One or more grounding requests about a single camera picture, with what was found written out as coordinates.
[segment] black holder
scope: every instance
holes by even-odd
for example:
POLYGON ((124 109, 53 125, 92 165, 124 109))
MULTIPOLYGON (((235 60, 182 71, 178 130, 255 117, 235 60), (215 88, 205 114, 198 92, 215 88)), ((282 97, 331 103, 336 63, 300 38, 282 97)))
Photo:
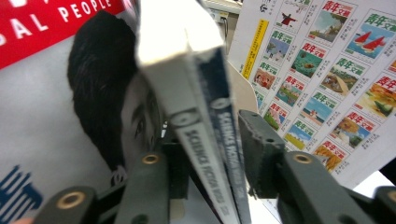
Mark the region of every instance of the black holder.
MULTIPOLYGON (((395 187, 379 188, 369 199, 338 185, 316 157, 286 152, 284 141, 258 114, 240 111, 239 128, 249 194, 278 198, 284 224, 389 224, 396 220, 395 187)), ((44 206, 35 224, 169 223, 169 200, 187 198, 193 170, 172 134, 155 151, 138 159, 126 184, 103 194, 96 195, 87 187, 59 192, 44 206)), ((196 175, 192 176, 199 185, 196 175)), ((199 189, 205 195, 205 189, 199 189)))

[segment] red banner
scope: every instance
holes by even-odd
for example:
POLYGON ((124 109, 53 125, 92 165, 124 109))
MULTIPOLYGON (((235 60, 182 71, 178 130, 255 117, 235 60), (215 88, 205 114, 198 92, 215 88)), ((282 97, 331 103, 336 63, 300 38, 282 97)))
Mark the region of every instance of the red banner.
POLYGON ((1 0, 0 69, 74 35, 99 10, 116 15, 121 0, 1 0))

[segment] screw hole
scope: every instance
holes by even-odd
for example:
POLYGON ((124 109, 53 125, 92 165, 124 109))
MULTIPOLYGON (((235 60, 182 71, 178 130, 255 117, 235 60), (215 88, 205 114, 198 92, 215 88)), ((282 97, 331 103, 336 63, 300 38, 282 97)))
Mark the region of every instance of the screw hole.
POLYGON ((146 215, 138 215, 132 219, 131 224, 147 224, 149 223, 149 218, 146 215))
POLYGON ((390 191, 388 193, 388 197, 393 200, 394 203, 396 203, 396 190, 390 191))
POLYGON ((85 199, 85 194, 80 191, 74 191, 65 194, 57 203, 60 209, 69 209, 81 204, 85 199))
POLYGON ((294 160, 299 162, 299 163, 305 163, 305 164, 308 164, 308 163, 312 162, 311 158, 309 158, 309 157, 307 157, 307 156, 305 156, 303 154, 295 155, 294 156, 294 160))
POLYGON ((357 224, 357 222, 352 217, 344 214, 338 216, 338 221, 340 221, 342 224, 357 224))
POLYGON ((156 162, 159 161, 159 160, 160 160, 160 157, 157 156, 157 155, 147 155, 147 156, 145 156, 145 157, 142 159, 142 162, 145 163, 145 164, 150 165, 150 164, 156 163, 156 162))

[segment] brass insert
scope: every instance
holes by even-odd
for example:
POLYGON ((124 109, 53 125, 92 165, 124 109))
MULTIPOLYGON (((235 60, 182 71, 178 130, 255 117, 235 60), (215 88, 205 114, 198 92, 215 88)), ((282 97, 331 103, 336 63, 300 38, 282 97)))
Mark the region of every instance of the brass insert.
POLYGON ((151 154, 151 155, 145 156, 145 157, 142 159, 142 162, 145 163, 145 164, 147 164, 147 165, 151 165, 151 164, 156 163, 156 162, 159 161, 159 160, 160 160, 160 157, 159 157, 159 156, 151 154))
POLYGON ((388 197, 393 200, 394 203, 396 203, 396 190, 390 191, 388 193, 388 197))
POLYGON ((80 191, 74 191, 65 194, 56 204, 60 209, 69 209, 76 207, 84 202, 85 194, 80 191))
POLYGON ((295 161, 297 161, 299 163, 308 164, 308 163, 312 162, 311 158, 305 156, 304 154, 297 154, 293 158, 295 161))

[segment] magazine cover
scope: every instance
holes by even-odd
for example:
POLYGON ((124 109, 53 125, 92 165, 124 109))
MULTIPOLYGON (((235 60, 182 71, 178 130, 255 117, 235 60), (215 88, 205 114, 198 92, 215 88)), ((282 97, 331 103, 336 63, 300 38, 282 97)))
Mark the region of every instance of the magazine cover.
POLYGON ((332 97, 329 97, 322 91, 316 90, 301 111, 300 117, 313 127, 320 128, 337 105, 338 102, 332 97))
POLYGON ((254 91, 254 93, 256 94, 256 98, 257 98, 257 108, 260 109, 262 106, 262 101, 264 100, 264 96, 257 91, 254 91))
POLYGON ((362 113, 349 111, 335 126, 330 136, 348 151, 353 152, 378 126, 362 113))
POLYGON ((320 87, 338 100, 344 100, 369 68, 368 65, 340 56, 323 78, 320 87))
POLYGON ((297 54, 290 71, 304 81, 310 78, 318 70, 321 62, 326 57, 328 50, 317 44, 305 42, 297 54))
POLYGON ((325 139, 322 144, 312 153, 326 167, 329 172, 349 156, 349 153, 337 146, 332 140, 325 139))
POLYGON ((389 70, 390 72, 396 73, 396 60, 394 60, 394 61, 389 65, 388 70, 389 70))
POLYGON ((283 121, 285 121, 285 118, 288 116, 288 114, 288 110, 282 108, 273 101, 263 118, 275 131, 277 131, 282 126, 283 121))
POLYGON ((278 71, 278 68, 272 66, 264 60, 261 61, 260 67, 257 69, 256 75, 254 76, 251 85, 255 90, 267 95, 276 81, 276 75, 278 74, 278 71))
POLYGON ((297 33, 303 23, 312 0, 283 1, 275 25, 292 33, 297 33))
POLYGON ((374 63, 395 36, 395 27, 396 17, 370 10, 346 46, 345 52, 364 62, 374 63))
POLYGON ((263 60, 281 66, 289 50, 293 37, 285 32, 274 30, 262 56, 263 60))
POLYGON ((352 15, 354 7, 346 3, 326 1, 309 30, 308 38, 331 46, 343 31, 344 24, 352 15))
POLYGON ((135 155, 160 136, 125 7, 118 0, 0 4, 0 223, 33 217, 62 189, 103 192, 122 182, 135 155))
POLYGON ((295 77, 287 76, 276 93, 275 99, 287 108, 294 107, 304 88, 305 84, 302 81, 295 77))
POLYGON ((394 114, 396 107, 396 77, 382 74, 356 102, 355 107, 381 123, 394 114))
POLYGON ((317 130, 305 122, 296 119, 283 137, 286 141, 286 148, 291 151, 303 150, 316 132, 317 130))

